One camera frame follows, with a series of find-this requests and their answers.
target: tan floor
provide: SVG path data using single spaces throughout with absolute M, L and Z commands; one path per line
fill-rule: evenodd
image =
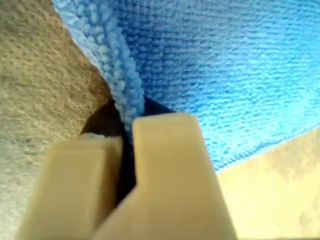
M 218 176 L 238 236 L 320 237 L 320 129 Z
M 13 238 L 43 151 L 109 97 L 50 0 L 0 1 L 0 239 Z M 240 237 L 320 237 L 320 129 L 219 175 Z

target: blue microfiber towel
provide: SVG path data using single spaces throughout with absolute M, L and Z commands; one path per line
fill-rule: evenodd
M 217 171 L 320 122 L 320 2 L 53 0 L 127 129 L 147 97 L 198 116 Z

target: blue cloth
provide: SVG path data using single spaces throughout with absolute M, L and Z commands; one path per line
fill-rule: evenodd
M 143 94 L 198 116 L 216 170 L 320 122 L 320 2 L 53 0 L 127 129 Z

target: textured fabric surface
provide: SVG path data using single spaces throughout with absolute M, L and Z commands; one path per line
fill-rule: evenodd
M 319 123 L 320 2 L 53 2 L 123 121 L 141 113 L 142 88 L 196 114 L 218 171 Z
M 49 0 L 0 0 L 0 239 L 21 220 L 43 151 L 110 99 Z

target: beige surface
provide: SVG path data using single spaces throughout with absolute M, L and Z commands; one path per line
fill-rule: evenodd
M 93 240 L 236 240 L 197 117 L 133 122 L 137 185 Z
M 46 153 L 17 240 L 89 240 L 116 207 L 123 141 L 78 137 Z
M 108 97 L 51 0 L 0 0 L 1 240 L 16 231 L 42 152 L 79 134 Z
M 319 128 L 218 178 L 240 237 L 320 237 Z
M 50 0 L 0 0 L 0 239 L 12 239 L 41 163 L 108 98 Z M 219 176 L 247 237 L 320 236 L 320 130 Z

